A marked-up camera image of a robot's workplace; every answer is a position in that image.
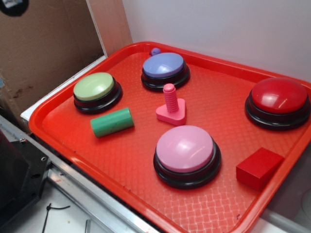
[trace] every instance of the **red block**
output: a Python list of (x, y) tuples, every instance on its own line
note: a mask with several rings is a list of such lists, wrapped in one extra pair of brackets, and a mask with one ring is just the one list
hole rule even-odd
[(279, 154), (260, 148), (237, 165), (237, 180), (260, 191), (283, 159)]

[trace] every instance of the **pink triangular base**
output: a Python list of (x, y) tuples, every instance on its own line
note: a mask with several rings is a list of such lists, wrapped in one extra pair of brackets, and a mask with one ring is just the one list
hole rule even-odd
[(177, 99), (179, 110), (175, 113), (167, 111), (166, 104), (158, 107), (155, 111), (159, 120), (168, 122), (173, 125), (184, 125), (186, 123), (186, 102), (184, 99)]

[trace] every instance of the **red button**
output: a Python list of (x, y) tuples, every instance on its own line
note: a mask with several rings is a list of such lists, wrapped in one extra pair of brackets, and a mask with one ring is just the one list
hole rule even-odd
[(301, 109), (308, 97), (299, 82), (288, 78), (269, 78), (257, 83), (252, 90), (253, 103), (273, 114), (287, 114)]

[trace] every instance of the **black cable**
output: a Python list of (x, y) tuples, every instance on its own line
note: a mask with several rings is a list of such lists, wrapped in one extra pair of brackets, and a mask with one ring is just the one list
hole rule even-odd
[(48, 221), (49, 211), (50, 211), (51, 209), (55, 209), (55, 210), (64, 210), (64, 209), (67, 209), (67, 208), (70, 207), (70, 205), (69, 205), (69, 206), (62, 207), (62, 208), (55, 208), (55, 207), (51, 207), (51, 205), (52, 205), (52, 203), (50, 203), (50, 204), (47, 206), (47, 215), (46, 215), (46, 217), (45, 217), (45, 221), (44, 221), (42, 233), (44, 233), (44, 231), (45, 231), (45, 227), (46, 227), (47, 221)]

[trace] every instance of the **red tray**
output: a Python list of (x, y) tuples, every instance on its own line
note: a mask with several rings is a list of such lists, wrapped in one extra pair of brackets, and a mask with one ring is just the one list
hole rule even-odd
[[(219, 174), (201, 188), (170, 188), (153, 167), (158, 139), (174, 127), (156, 118), (163, 94), (146, 90), (140, 80), (142, 65), (155, 47), (185, 59), (191, 78), (177, 96), (186, 100), (186, 124), (209, 132), (222, 153)], [(97, 115), (79, 113), (72, 97), (77, 80), (36, 109), (30, 129), (165, 232), (250, 230), (311, 138), (310, 120), (298, 129), (274, 132), (247, 119), (244, 103), (252, 87), (280, 76), (275, 73), (152, 42), (123, 48), (85, 75), (94, 72), (108, 72), (121, 84), (124, 95), (115, 107)], [(299, 82), (311, 96), (311, 84)], [(130, 108), (135, 126), (96, 138), (90, 120), (125, 107)], [(236, 180), (236, 165), (261, 147), (285, 159), (258, 192)]]

